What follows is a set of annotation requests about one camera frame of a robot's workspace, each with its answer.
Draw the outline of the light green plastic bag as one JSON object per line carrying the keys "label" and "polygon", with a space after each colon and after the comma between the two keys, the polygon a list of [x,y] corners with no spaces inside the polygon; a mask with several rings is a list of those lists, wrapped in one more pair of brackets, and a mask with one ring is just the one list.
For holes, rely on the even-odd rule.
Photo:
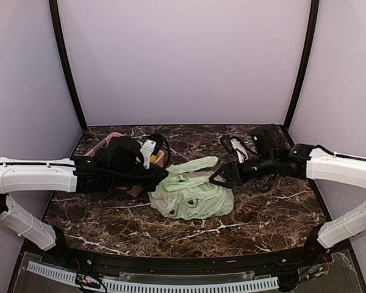
{"label": "light green plastic bag", "polygon": [[216,156],[206,156],[167,168],[168,176],[149,192],[151,207],[172,219],[207,219],[228,215],[234,208],[231,189],[210,182]]}

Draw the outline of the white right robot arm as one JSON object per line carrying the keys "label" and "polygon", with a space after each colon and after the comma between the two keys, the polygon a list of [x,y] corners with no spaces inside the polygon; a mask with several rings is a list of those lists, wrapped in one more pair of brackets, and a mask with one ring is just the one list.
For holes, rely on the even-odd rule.
{"label": "white right robot arm", "polygon": [[[326,180],[366,190],[366,157],[329,151],[321,145],[296,144],[289,148],[277,126],[262,125],[249,136],[255,146],[247,150],[237,137],[223,136],[221,144],[238,159],[222,165],[209,181],[233,189],[264,176]],[[313,264],[323,251],[366,231],[366,200],[339,218],[316,226],[299,252],[305,265]]]}

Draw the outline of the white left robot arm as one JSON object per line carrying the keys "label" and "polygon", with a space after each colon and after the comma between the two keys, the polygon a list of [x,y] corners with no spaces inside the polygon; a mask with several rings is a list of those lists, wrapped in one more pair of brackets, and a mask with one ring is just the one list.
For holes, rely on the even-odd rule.
{"label": "white left robot arm", "polygon": [[49,251],[59,265],[69,266],[74,253],[66,247],[63,231],[27,212],[10,193],[47,190],[92,194],[135,186],[153,192],[168,176],[166,167],[156,163],[163,147],[170,147],[167,139],[152,134],[144,143],[128,136],[113,137],[91,156],[73,155],[53,161],[0,156],[0,223]]}

